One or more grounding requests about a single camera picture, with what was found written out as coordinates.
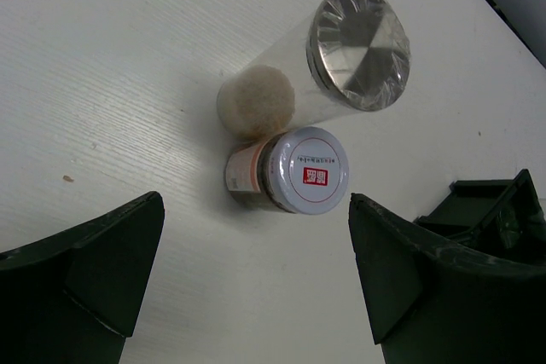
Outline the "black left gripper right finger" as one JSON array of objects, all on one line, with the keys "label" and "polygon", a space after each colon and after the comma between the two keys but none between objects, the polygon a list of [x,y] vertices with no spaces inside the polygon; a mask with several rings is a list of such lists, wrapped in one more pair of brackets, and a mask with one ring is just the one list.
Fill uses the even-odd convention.
[{"label": "black left gripper right finger", "polygon": [[544,267],[460,245],[364,194],[351,196],[349,229],[386,362],[544,362]]}]

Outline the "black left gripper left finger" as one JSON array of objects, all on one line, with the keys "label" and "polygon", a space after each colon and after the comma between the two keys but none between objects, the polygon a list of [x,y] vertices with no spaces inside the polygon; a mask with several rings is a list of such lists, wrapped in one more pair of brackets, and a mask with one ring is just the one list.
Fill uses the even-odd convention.
[{"label": "black left gripper left finger", "polygon": [[3,363],[117,363],[135,331],[165,209],[148,192],[1,255]]}]

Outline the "dark jar with white lid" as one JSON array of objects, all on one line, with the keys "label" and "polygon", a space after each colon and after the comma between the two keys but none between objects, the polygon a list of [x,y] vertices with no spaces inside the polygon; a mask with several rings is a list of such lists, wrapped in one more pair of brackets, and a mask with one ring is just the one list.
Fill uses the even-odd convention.
[{"label": "dark jar with white lid", "polygon": [[253,210],[321,215],[343,199],[349,161],[334,135],[308,126],[234,151],[224,180],[233,198]]}]

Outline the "clear jar with silver lid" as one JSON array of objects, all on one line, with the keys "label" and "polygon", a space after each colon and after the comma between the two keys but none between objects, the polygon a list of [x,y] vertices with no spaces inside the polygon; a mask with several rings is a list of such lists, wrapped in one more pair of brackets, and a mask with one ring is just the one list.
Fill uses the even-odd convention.
[{"label": "clear jar with silver lid", "polygon": [[386,0],[322,0],[237,74],[217,98],[225,129],[241,140],[378,112],[403,94],[410,41]]}]

